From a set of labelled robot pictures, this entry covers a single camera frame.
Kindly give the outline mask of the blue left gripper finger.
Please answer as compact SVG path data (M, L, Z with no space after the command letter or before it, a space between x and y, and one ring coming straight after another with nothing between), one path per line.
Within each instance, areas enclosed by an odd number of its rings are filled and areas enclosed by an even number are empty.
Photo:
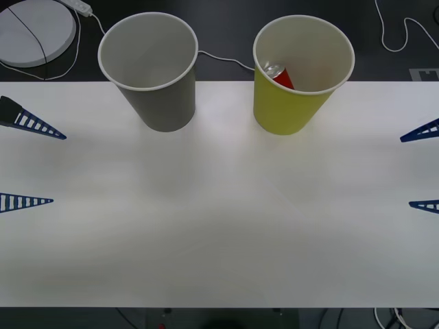
M60 140L67 139L62 132L6 96L1 96L1 126L50 136Z
M1 193L1 213L53 203L53 199Z

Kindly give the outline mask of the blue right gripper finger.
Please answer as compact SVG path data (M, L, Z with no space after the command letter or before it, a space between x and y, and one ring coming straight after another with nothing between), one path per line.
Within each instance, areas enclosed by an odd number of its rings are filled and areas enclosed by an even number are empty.
M438 137L438 122L435 119L400 137L402 143Z
M409 202L409 206L418 210L424 210L427 212L432 212L435 214L439 213L439 200L420 200L420 201L411 201Z

